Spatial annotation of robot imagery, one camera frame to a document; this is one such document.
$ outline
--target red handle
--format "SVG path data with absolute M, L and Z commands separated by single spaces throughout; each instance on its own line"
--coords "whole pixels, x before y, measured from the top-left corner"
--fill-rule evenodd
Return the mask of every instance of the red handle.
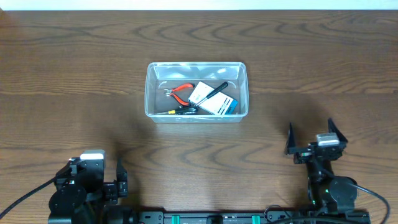
M 180 85 L 180 86 L 177 87 L 177 88 L 172 89 L 172 91 L 180 91 L 180 90 L 183 90 L 183 89 L 185 89 L 185 88 L 193 88 L 193 87 L 194 87 L 193 84 L 191 84 L 191 83 L 186 83 L 186 84 Z
M 176 94 L 172 93 L 172 94 L 170 94 L 170 96 L 174 97 L 174 99 L 177 100 L 177 102 L 179 102 L 181 105 L 190 106 L 190 103 L 187 103 L 187 102 L 181 100 L 181 98 L 178 97 Z

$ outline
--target red pliers handle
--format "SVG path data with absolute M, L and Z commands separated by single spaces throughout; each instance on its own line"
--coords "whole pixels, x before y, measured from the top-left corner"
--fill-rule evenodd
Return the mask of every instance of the red pliers handle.
M 180 103 L 181 105 L 183 105 L 183 106 L 190 106 L 190 103 L 183 101 L 183 100 L 182 100 L 179 96 L 177 96 L 174 92 L 175 92 L 175 91 L 180 91 L 180 90 L 183 90 L 183 89 L 186 89 L 186 88 L 193 88 L 193 87 L 195 87 L 194 84 L 186 83 L 186 84 L 180 85 L 180 86 L 177 87 L 177 88 L 173 88 L 173 89 L 171 89 L 171 90 L 169 90 L 169 89 L 164 89 L 164 90 L 166 91 L 165 94 L 166 94 L 167 96 L 172 96 L 172 97 L 175 98 L 175 100 L 177 100 L 177 102 Z

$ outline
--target pliers jaw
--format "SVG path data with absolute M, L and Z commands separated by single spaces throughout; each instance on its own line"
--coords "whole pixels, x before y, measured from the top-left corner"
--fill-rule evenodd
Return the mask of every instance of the pliers jaw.
M 169 90 L 169 89 L 164 89 L 164 94 L 166 94 L 166 96 L 170 96 L 173 92 L 173 90 Z

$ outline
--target green connector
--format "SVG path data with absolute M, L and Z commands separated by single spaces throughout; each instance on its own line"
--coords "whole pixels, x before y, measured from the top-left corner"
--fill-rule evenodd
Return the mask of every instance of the green connector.
M 172 224 L 180 224 L 180 216 L 172 215 Z
M 260 224 L 260 216 L 259 215 L 252 215 L 251 216 L 252 224 Z

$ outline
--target white wall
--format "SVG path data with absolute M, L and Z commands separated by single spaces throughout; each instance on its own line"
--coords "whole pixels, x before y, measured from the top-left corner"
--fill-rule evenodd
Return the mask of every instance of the white wall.
M 3 10 L 398 9 L 398 0 L 0 0 Z

